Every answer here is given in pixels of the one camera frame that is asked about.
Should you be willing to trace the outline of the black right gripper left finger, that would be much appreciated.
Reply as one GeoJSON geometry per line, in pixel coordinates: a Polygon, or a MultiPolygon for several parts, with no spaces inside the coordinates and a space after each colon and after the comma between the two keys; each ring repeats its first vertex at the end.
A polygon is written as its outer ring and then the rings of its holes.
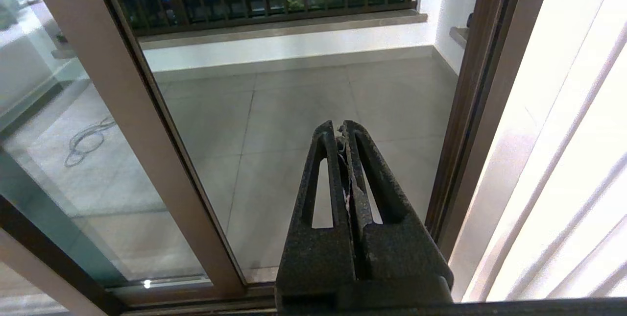
{"type": "Polygon", "coordinates": [[[338,145],[331,121],[316,127],[305,160],[276,287],[337,287],[355,278],[338,145]],[[332,226],[312,226],[320,163],[327,161],[332,226]]]}

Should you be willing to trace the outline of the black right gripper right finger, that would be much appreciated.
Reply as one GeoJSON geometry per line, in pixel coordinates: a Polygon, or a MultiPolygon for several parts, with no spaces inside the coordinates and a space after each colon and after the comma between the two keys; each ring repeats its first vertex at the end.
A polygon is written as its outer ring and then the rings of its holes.
{"type": "Polygon", "coordinates": [[[372,280],[453,287],[453,273],[362,124],[345,121],[349,218],[364,272],[372,280]]]}

